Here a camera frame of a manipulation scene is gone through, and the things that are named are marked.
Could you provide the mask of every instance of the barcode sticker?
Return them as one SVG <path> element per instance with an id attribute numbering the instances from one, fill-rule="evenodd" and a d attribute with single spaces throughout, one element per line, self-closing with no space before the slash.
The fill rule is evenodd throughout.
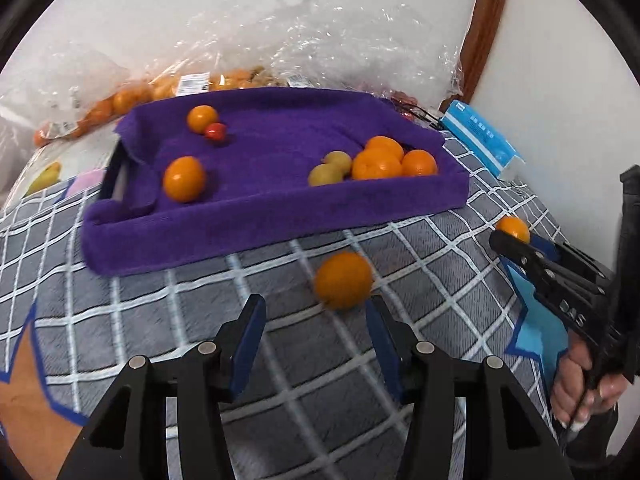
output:
<path id="1" fill-rule="evenodd" d="M 75 121 L 62 121 L 61 123 L 51 123 L 49 130 L 44 136 L 46 139 L 59 139 L 66 137 L 78 129 L 78 123 Z"/>
<path id="2" fill-rule="evenodd" d="M 175 96 L 180 97 L 181 95 L 203 94 L 204 92 L 208 92 L 209 76 L 210 72 L 183 75 L 178 83 Z"/>
<path id="3" fill-rule="evenodd" d="M 308 78 L 300 74 L 287 77 L 287 83 L 291 88 L 313 88 L 314 86 Z"/>

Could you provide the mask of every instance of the tangerine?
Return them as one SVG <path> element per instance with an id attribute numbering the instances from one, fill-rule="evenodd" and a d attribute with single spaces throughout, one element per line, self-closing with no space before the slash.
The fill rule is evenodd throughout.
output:
<path id="1" fill-rule="evenodd" d="M 176 158 L 164 172 L 162 188 L 176 202 L 193 202 L 204 191 L 207 174 L 197 158 Z"/>
<path id="2" fill-rule="evenodd" d="M 354 180 L 391 178 L 400 175 L 402 175 L 402 165 L 388 150 L 366 149 L 353 159 L 351 177 Z"/>
<path id="3" fill-rule="evenodd" d="M 518 240 L 526 244 L 531 241 L 529 228 L 517 216 L 503 216 L 495 225 L 495 228 L 516 237 Z"/>
<path id="4" fill-rule="evenodd" d="M 84 118 L 78 121 L 78 127 L 69 133 L 69 137 L 72 139 L 79 139 L 84 134 L 87 134 L 89 130 L 95 126 L 89 119 Z"/>
<path id="5" fill-rule="evenodd" d="M 402 161 L 402 158 L 404 157 L 404 149 L 396 140 L 393 140 L 391 137 L 372 137 L 364 147 L 365 150 L 368 150 L 369 148 L 379 148 L 381 150 L 387 150 L 388 152 L 393 153 L 393 155 L 398 159 L 399 162 Z"/>
<path id="6" fill-rule="evenodd" d="M 207 126 L 219 122 L 216 109 L 207 105 L 196 106 L 187 115 L 187 124 L 196 134 L 203 134 Z"/>
<path id="7" fill-rule="evenodd" d="M 87 119 L 89 123 L 96 125 L 108 122 L 113 114 L 113 104 L 111 101 L 111 98 L 98 101 L 93 108 L 89 110 L 85 119 Z"/>
<path id="8" fill-rule="evenodd" d="M 180 78 L 178 76 L 160 76 L 151 83 L 151 100 L 160 101 L 175 97 L 175 91 L 178 88 Z"/>
<path id="9" fill-rule="evenodd" d="M 438 165 L 433 155 L 424 150 L 411 150 L 402 159 L 402 176 L 424 176 L 438 174 Z"/>
<path id="10" fill-rule="evenodd" d="M 314 280 L 318 298 L 330 309 L 345 310 L 370 296 L 373 276 L 367 261 L 356 253 L 339 253 L 322 263 Z"/>
<path id="11" fill-rule="evenodd" d="M 138 93 L 135 88 L 123 88 L 113 96 L 113 111 L 116 115 L 126 115 L 138 104 Z"/>
<path id="12" fill-rule="evenodd" d="M 38 130 L 33 135 L 33 143 L 36 146 L 36 148 L 42 148 L 47 144 L 49 144 L 50 142 L 51 141 L 47 139 L 47 137 L 45 137 L 45 128 L 43 128 L 42 130 Z"/>
<path id="13" fill-rule="evenodd" d="M 249 81 L 252 77 L 253 74 L 244 68 L 235 68 L 225 73 L 225 78 L 235 79 L 236 81 Z"/>
<path id="14" fill-rule="evenodd" d="M 145 82 L 134 85 L 133 93 L 136 97 L 136 104 L 148 103 L 152 99 L 153 87 Z"/>

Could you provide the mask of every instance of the white grid pattern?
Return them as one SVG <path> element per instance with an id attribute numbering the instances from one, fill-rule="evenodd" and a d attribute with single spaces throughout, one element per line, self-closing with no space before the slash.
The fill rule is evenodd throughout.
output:
<path id="1" fill-rule="evenodd" d="M 11 326 L 14 323 L 14 308 L 15 308 L 15 298 L 16 298 L 16 293 L 15 290 L 18 288 L 18 280 L 20 279 L 20 268 L 22 267 L 22 260 L 24 259 L 24 250 L 27 247 L 27 240 L 29 240 L 29 232 L 31 231 L 31 219 L 29 219 L 29 221 L 27 222 L 27 234 L 24 237 L 24 242 L 22 244 L 22 251 L 20 252 L 20 256 L 17 259 L 17 267 L 15 269 L 15 277 L 14 277 L 14 293 L 11 295 L 11 307 L 9 309 L 9 327 L 7 330 L 11 330 Z M 5 247 L 7 247 L 7 245 L 9 244 L 9 238 L 7 237 L 7 242 L 5 244 Z M 4 356 L 4 364 L 5 364 L 5 370 L 9 369 L 9 358 L 10 358 L 10 354 L 9 354 L 9 349 L 10 349 L 10 343 L 11 340 L 7 339 L 6 340 L 6 349 L 5 349 L 5 356 Z"/>
<path id="2" fill-rule="evenodd" d="M 469 153 L 470 152 L 462 153 L 461 155 L 458 155 L 456 158 L 459 160 L 461 164 L 464 165 L 461 159 L 468 156 Z M 484 182 L 482 177 L 479 176 L 480 174 L 482 174 L 483 171 L 486 171 L 486 170 L 484 168 L 479 168 L 478 170 L 470 171 L 470 173 L 472 176 L 475 176 L 476 178 Z M 260 262 L 252 266 L 247 266 L 244 268 L 240 264 L 239 257 L 236 254 L 232 254 L 227 257 L 227 261 L 230 267 L 229 270 L 224 270 L 222 272 L 210 274 L 209 276 L 204 276 L 202 278 L 198 278 L 192 281 L 177 283 L 177 280 L 175 277 L 175 271 L 173 269 L 168 270 L 167 272 L 165 272 L 165 279 L 164 279 L 165 286 L 163 288 L 161 288 L 160 290 L 156 290 L 152 293 L 145 294 L 144 296 L 133 298 L 132 300 L 128 300 L 128 301 L 120 300 L 119 280 L 117 278 L 112 279 L 110 281 L 110 302 L 108 304 L 92 306 L 87 310 L 84 310 L 78 314 L 73 314 L 72 277 L 73 277 L 73 273 L 75 273 L 78 270 L 84 269 L 84 263 L 82 262 L 79 262 L 77 264 L 73 263 L 73 248 L 74 248 L 74 241 L 75 241 L 77 229 L 78 229 L 78 226 L 81 224 L 80 219 L 82 216 L 82 210 L 84 208 L 84 205 L 89 198 L 92 198 L 97 193 L 97 191 L 89 191 L 89 192 L 85 192 L 80 200 L 74 200 L 74 201 L 68 200 L 65 203 L 61 203 L 59 209 L 56 209 L 56 207 L 54 206 L 50 210 L 47 209 L 46 211 L 41 212 L 39 215 L 33 218 L 29 218 L 26 222 L 18 222 L 16 225 L 10 224 L 9 227 L 7 227 L 6 229 L 2 230 L 2 232 L 0 232 L 0 236 L 4 235 L 4 245 L 2 249 L 2 264 L 0 265 L 0 278 L 2 275 L 2 271 L 7 266 L 11 265 L 14 262 L 17 262 L 19 266 L 19 263 L 22 261 L 22 259 L 25 256 L 36 253 L 38 250 L 41 250 L 43 252 L 43 255 L 40 261 L 40 267 L 38 269 L 37 279 L 33 283 L 27 284 L 25 286 L 22 286 L 20 289 L 18 289 L 17 280 L 18 280 L 19 272 L 17 272 L 15 283 L 14 283 L 14 290 L 10 294 L 5 294 L 4 296 L 0 297 L 0 301 L 7 300 L 9 298 L 15 299 L 15 297 L 18 294 L 21 294 L 31 289 L 34 290 L 34 297 L 35 297 L 37 294 L 38 286 L 41 283 L 43 283 L 46 279 L 58 273 L 62 273 L 65 275 L 65 285 L 66 285 L 65 316 L 64 317 L 45 317 L 45 318 L 38 319 L 36 321 L 36 328 L 59 326 L 59 327 L 64 327 L 66 329 L 66 332 L 68 335 L 70 373 L 65 375 L 58 375 L 58 376 L 48 376 L 47 384 L 69 384 L 72 387 L 72 391 L 73 391 L 73 406 L 77 411 L 79 411 L 80 405 L 81 405 L 81 401 L 79 399 L 79 393 L 78 393 L 79 383 L 112 378 L 119 373 L 119 371 L 122 368 L 122 365 L 126 362 L 127 353 L 126 353 L 126 345 L 124 343 L 124 335 L 123 335 L 123 327 L 122 327 L 122 313 L 124 311 L 132 308 L 136 308 L 138 306 L 142 306 L 145 304 L 149 304 L 153 301 L 162 300 L 163 298 L 166 298 L 166 302 L 168 305 L 168 312 L 169 312 L 170 321 L 171 321 L 171 327 L 172 327 L 172 335 L 174 337 L 174 342 L 175 342 L 175 349 L 169 352 L 166 352 L 164 354 L 154 356 L 152 358 L 152 361 L 171 359 L 183 354 L 186 351 L 186 349 L 190 346 L 188 342 L 188 338 L 186 336 L 184 319 L 182 316 L 182 307 L 180 305 L 180 299 L 178 295 L 180 292 L 195 290 L 202 286 L 210 285 L 213 283 L 231 281 L 236 286 L 236 290 L 238 292 L 239 297 L 241 298 L 242 301 L 244 301 L 244 299 L 248 296 L 247 277 L 251 275 L 264 272 L 265 270 L 274 269 L 274 268 L 283 266 L 285 264 L 289 264 L 291 262 L 298 262 L 300 266 L 302 266 L 302 269 L 304 270 L 304 273 L 307 279 L 312 280 L 313 272 L 309 264 L 310 258 L 313 258 L 315 256 L 320 256 L 322 254 L 331 253 L 333 251 L 340 250 L 347 247 L 351 247 L 356 252 L 362 254 L 364 257 L 366 257 L 367 260 L 370 261 L 370 263 L 372 263 L 369 257 L 369 254 L 367 254 L 367 252 L 363 250 L 361 242 L 364 242 L 366 240 L 371 240 L 372 238 L 381 237 L 391 233 L 408 250 L 408 252 L 413 257 L 414 261 L 413 263 L 410 263 L 409 265 L 403 267 L 402 269 L 399 269 L 399 270 L 396 270 L 395 272 L 390 273 L 388 276 L 381 276 L 377 271 L 377 269 L 375 268 L 375 266 L 372 264 L 372 268 L 374 269 L 374 279 L 375 279 L 374 288 L 380 288 L 387 295 L 387 297 L 390 298 L 393 306 L 398 311 L 401 319 L 404 322 L 407 322 L 412 327 L 412 329 L 414 330 L 414 333 L 416 333 L 416 335 L 419 338 L 423 338 L 420 332 L 421 329 L 423 329 L 424 327 L 432 323 L 435 319 L 440 317 L 447 310 L 451 309 L 453 312 L 455 312 L 455 314 L 460 319 L 463 320 L 465 325 L 468 326 L 469 330 L 471 330 L 471 332 L 476 338 L 475 343 L 470 348 L 468 348 L 468 350 L 462 357 L 466 359 L 473 358 L 480 349 L 483 349 L 484 352 L 486 352 L 487 354 L 491 354 L 493 352 L 492 352 L 492 349 L 489 347 L 487 341 L 495 333 L 495 331 L 499 327 L 501 327 L 501 325 L 504 322 L 508 323 L 508 325 L 511 328 L 513 328 L 513 321 L 510 319 L 510 316 L 508 314 L 510 312 L 511 307 L 514 305 L 516 301 L 516 296 L 512 294 L 509 301 L 503 305 L 500 302 L 500 300 L 495 296 L 495 294 L 492 292 L 491 287 L 489 287 L 485 281 L 485 278 L 488 276 L 490 272 L 492 272 L 492 270 L 495 269 L 506 280 L 507 283 L 509 282 L 506 279 L 504 273 L 502 272 L 502 269 L 498 265 L 498 259 L 497 258 L 492 259 L 486 253 L 482 245 L 477 240 L 476 236 L 486 231 L 487 229 L 491 228 L 492 225 L 495 224 L 495 222 L 498 221 L 505 214 L 513 214 L 516 210 L 521 210 L 523 212 L 523 214 L 526 216 L 527 221 L 529 221 L 529 223 L 532 225 L 533 228 L 537 227 L 537 225 L 541 225 L 542 228 L 549 235 L 549 237 L 555 238 L 559 234 L 559 228 L 555 228 L 555 231 L 552 234 L 550 234 L 546 230 L 545 225 L 542 223 L 542 219 L 546 218 L 546 216 L 548 215 L 548 211 L 539 210 L 536 203 L 533 202 L 533 200 L 535 199 L 535 195 L 529 194 L 526 186 L 519 185 L 514 187 L 505 187 L 500 185 L 491 186 L 490 184 L 487 184 L 487 183 L 485 184 L 487 187 L 486 191 L 479 190 L 478 192 L 474 193 L 474 195 L 471 196 L 468 200 L 468 207 L 475 212 L 475 214 L 478 216 L 479 219 L 481 219 L 482 225 L 479 226 L 478 228 L 472 229 L 469 223 L 464 218 L 462 218 L 462 216 L 460 216 L 456 212 L 450 212 L 457 219 L 462 221 L 468 228 L 468 232 L 465 232 L 457 236 L 454 240 L 449 240 L 447 236 L 437 227 L 433 219 L 431 219 L 428 216 L 420 217 L 420 218 L 412 218 L 412 219 L 407 219 L 407 220 L 398 221 L 398 222 L 390 222 L 388 225 L 384 226 L 383 228 L 374 229 L 374 230 L 357 234 L 357 235 L 355 235 L 351 230 L 344 230 L 343 231 L 344 237 L 345 237 L 344 240 L 340 240 L 338 242 L 333 242 L 331 244 L 327 244 L 327 245 L 324 245 L 318 248 L 309 249 L 309 250 L 303 250 L 298 240 L 292 240 L 289 243 L 290 244 L 289 254 L 284 254 L 283 256 L 280 256 L 271 260 L 267 260 L 264 262 Z M 512 206 L 509 206 L 509 204 L 507 204 L 507 202 L 500 196 L 498 191 L 514 190 L 514 189 L 518 191 L 518 195 L 521 198 L 523 198 L 523 200 L 518 201 L 518 203 Z M 476 198 L 479 198 L 482 195 L 488 196 L 489 199 L 491 199 L 497 205 L 499 209 L 499 213 L 494 218 L 485 218 L 485 216 L 480 211 L 478 211 L 475 207 L 473 207 L 472 205 L 473 200 L 475 200 Z M 534 213 L 531 204 L 533 204 L 533 206 L 535 206 L 535 208 L 540 211 L 540 215 L 536 215 Z M 80 205 L 80 207 L 78 209 L 76 222 L 73 225 L 73 227 L 67 230 L 66 232 L 62 233 L 61 235 L 55 237 L 53 240 L 50 239 L 50 232 L 51 232 L 54 215 L 60 210 L 65 210 L 65 209 L 74 207 L 76 205 Z M 529 215 L 525 207 L 528 208 L 529 213 L 531 213 L 532 217 L 534 218 L 533 222 L 529 219 Z M 14 219 L 18 215 L 19 209 L 20 209 L 20 205 L 16 208 Z M 28 240 L 28 233 L 31 228 L 31 225 L 37 222 L 42 222 L 47 220 L 49 220 L 49 225 L 47 229 L 47 236 L 44 243 L 30 250 L 28 253 L 25 252 L 24 248 L 26 247 L 26 241 Z M 402 231 L 400 230 L 405 227 L 409 227 L 413 224 L 416 224 L 418 222 L 427 222 L 430 228 L 437 234 L 437 236 L 445 244 L 443 248 L 431 254 L 428 254 L 428 256 L 424 258 L 420 258 L 418 256 L 418 253 L 415 250 L 415 248 L 412 247 L 408 239 L 402 234 Z M 25 238 L 25 247 L 23 247 L 22 254 L 20 255 L 20 257 L 15 258 L 11 262 L 5 263 L 8 236 L 19 234 L 20 232 L 23 232 L 23 231 L 26 231 L 27 235 Z M 47 247 L 50 246 L 52 243 L 55 243 L 56 241 L 64 239 L 65 237 L 68 237 L 66 264 L 63 266 L 58 266 L 51 269 L 47 274 L 43 276 L 42 275 L 43 264 L 44 264 L 44 258 L 46 257 Z M 468 254 L 465 253 L 465 251 L 460 249 L 459 243 L 463 242 L 464 240 L 473 240 L 473 242 L 475 243 L 475 246 L 479 248 L 479 250 L 484 255 L 484 257 L 486 257 L 487 261 L 489 262 L 489 265 L 484 270 L 480 271 L 476 266 L 476 264 L 474 263 L 473 259 L 469 257 Z M 440 281 L 437 275 L 428 267 L 428 265 L 431 262 L 434 262 L 441 256 L 444 256 L 444 254 L 447 254 L 449 252 L 453 252 L 455 254 L 458 254 L 460 257 L 462 257 L 462 259 L 466 261 L 466 264 L 469 265 L 469 267 L 473 270 L 475 274 L 475 276 L 455 294 L 450 294 L 449 291 L 447 290 L 447 287 Z M 399 296 L 395 293 L 395 291 L 390 286 L 390 284 L 399 280 L 403 276 L 407 276 L 411 274 L 416 270 L 421 270 L 426 275 L 426 277 L 434 283 L 439 293 L 443 296 L 444 300 L 442 304 L 437 306 L 434 310 L 431 310 L 428 314 L 426 314 L 422 318 L 417 320 L 412 320 L 411 317 L 408 315 L 405 306 L 402 304 L 402 301 L 400 300 Z M 500 309 L 500 315 L 483 333 L 481 333 L 476 328 L 475 324 L 473 323 L 473 320 L 458 304 L 458 301 L 461 298 L 463 298 L 469 291 L 471 291 L 480 282 L 484 282 L 484 284 L 487 285 L 487 289 L 491 293 L 492 298 L 494 299 L 496 305 Z M 241 418 L 255 415 L 257 413 L 262 413 L 276 406 L 283 405 L 286 407 L 287 411 L 290 413 L 292 418 L 299 425 L 302 431 L 302 435 L 304 437 L 304 441 L 307 447 L 313 452 L 315 458 L 311 462 L 308 462 L 303 464 L 302 466 L 293 468 L 273 478 L 293 479 L 315 470 L 324 469 L 325 472 L 332 478 L 332 480 L 342 480 L 341 472 L 335 467 L 335 462 L 339 458 L 342 458 L 348 455 L 353 450 L 365 445 L 367 442 L 370 442 L 372 439 L 384 433 L 386 430 L 390 428 L 394 428 L 395 431 L 402 438 L 406 437 L 407 428 L 404 422 L 404 418 L 411 412 L 412 408 L 409 406 L 409 407 L 404 407 L 400 410 L 396 409 L 395 405 L 393 404 L 393 401 L 388 396 L 388 393 L 384 389 L 383 385 L 379 382 L 378 378 L 375 376 L 372 369 L 370 368 L 370 363 L 373 361 L 373 359 L 375 359 L 374 351 L 372 349 L 369 349 L 368 351 L 360 352 L 346 325 L 340 320 L 339 317 L 337 317 L 332 313 L 327 313 L 326 315 L 329 316 L 330 319 L 332 320 L 334 328 L 343 346 L 346 348 L 350 356 L 350 359 L 347 362 L 339 365 L 338 367 L 335 367 L 334 369 L 324 373 L 323 375 L 315 379 L 309 380 L 305 383 L 299 384 L 297 386 L 290 386 L 290 384 L 287 382 L 287 378 L 284 375 L 284 372 L 282 371 L 282 368 L 280 367 L 279 362 L 277 361 L 277 358 L 274 354 L 273 345 L 270 342 L 269 332 L 272 332 L 274 330 L 279 330 L 287 326 L 295 325 L 296 323 L 299 323 L 305 319 L 309 319 L 313 316 L 316 316 L 321 312 L 323 312 L 321 304 L 315 304 L 302 311 L 298 311 L 293 314 L 283 316 L 281 318 L 269 320 L 266 328 L 266 334 L 263 338 L 263 352 L 265 354 L 265 357 L 267 358 L 271 375 L 278 386 L 278 393 L 274 396 L 268 397 L 267 399 L 258 400 L 256 402 L 252 402 L 250 404 L 246 404 L 244 406 L 240 406 L 238 408 L 234 408 L 222 413 L 223 422 L 226 424 L 235 420 L 239 420 Z M 117 362 L 115 365 L 111 367 L 102 368 L 99 370 L 87 371 L 87 372 L 78 372 L 77 363 L 75 362 L 76 356 L 75 356 L 74 325 L 77 324 L 78 322 L 81 322 L 82 320 L 91 319 L 92 317 L 97 317 L 97 316 L 109 316 L 111 319 L 113 346 L 116 352 Z M 7 329 L 7 332 L 4 334 L 0 334 L 0 340 L 5 339 L 6 341 L 6 348 L 7 348 L 6 360 L 7 361 L 9 359 L 8 349 L 9 349 L 10 339 L 13 336 L 17 335 L 18 333 L 19 333 L 19 329 L 12 331 L 11 324 L 10 324 Z M 511 368 L 512 371 L 516 371 L 516 369 L 519 367 L 522 361 L 523 361 L 522 358 L 518 358 L 514 363 L 513 367 Z M 536 366 L 533 364 L 533 362 L 530 362 L 530 366 L 532 368 L 534 382 L 531 388 L 529 389 L 528 394 L 532 395 L 533 392 L 536 392 L 538 394 L 538 397 L 541 401 L 541 404 L 544 410 L 543 416 L 545 417 L 545 420 L 548 421 L 549 416 L 548 416 L 548 411 L 546 410 L 546 402 L 543 400 L 542 391 L 540 389 L 540 374 L 536 370 Z M 340 446 L 337 449 L 334 449 L 331 452 L 328 452 L 327 450 L 324 449 L 322 441 L 319 439 L 317 434 L 315 434 L 314 430 L 312 429 L 312 426 L 309 423 L 308 418 L 306 418 L 304 411 L 300 407 L 298 399 L 312 391 L 317 390 L 318 388 L 321 388 L 326 384 L 331 383 L 332 381 L 335 381 L 337 378 L 343 377 L 355 370 L 359 371 L 359 373 L 363 375 L 363 377 L 367 381 L 367 384 L 372 388 L 372 391 L 375 394 L 376 398 L 379 400 L 380 404 L 383 406 L 383 408 L 387 412 L 388 418 L 384 420 L 381 424 L 376 425 L 374 428 L 371 428 L 370 430 L 359 435 L 358 437 L 354 438 L 353 440 L 349 441 L 343 446 Z M 462 427 L 460 427 L 456 431 L 454 435 L 454 440 L 459 439 L 464 434 L 464 431 L 465 431 L 465 424 L 463 424 Z M 172 428 L 168 428 L 167 437 L 173 438 L 175 436 L 177 436 L 177 428 L 175 426 Z"/>

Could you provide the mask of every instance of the purple towel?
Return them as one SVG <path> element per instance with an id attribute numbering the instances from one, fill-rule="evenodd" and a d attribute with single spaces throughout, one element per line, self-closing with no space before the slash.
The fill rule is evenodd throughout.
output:
<path id="1" fill-rule="evenodd" d="M 192 133 L 186 117 L 211 105 L 231 142 L 215 147 Z M 442 147 L 442 135 L 359 92 L 259 88 L 211 92 L 136 108 L 118 126 L 131 158 L 122 202 L 87 211 L 82 250 L 107 276 L 166 269 L 291 238 L 462 207 L 468 173 Z M 440 174 L 346 181 L 309 187 L 306 178 L 329 152 L 355 156 L 373 136 L 430 152 Z M 195 203 L 162 192 L 172 160 L 193 155 L 208 183 Z"/>

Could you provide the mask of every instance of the red fruit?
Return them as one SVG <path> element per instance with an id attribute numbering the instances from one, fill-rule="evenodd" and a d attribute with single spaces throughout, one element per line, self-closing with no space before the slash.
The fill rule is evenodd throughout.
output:
<path id="1" fill-rule="evenodd" d="M 226 126 L 222 123 L 213 123 L 204 130 L 204 136 L 214 142 L 226 141 Z"/>

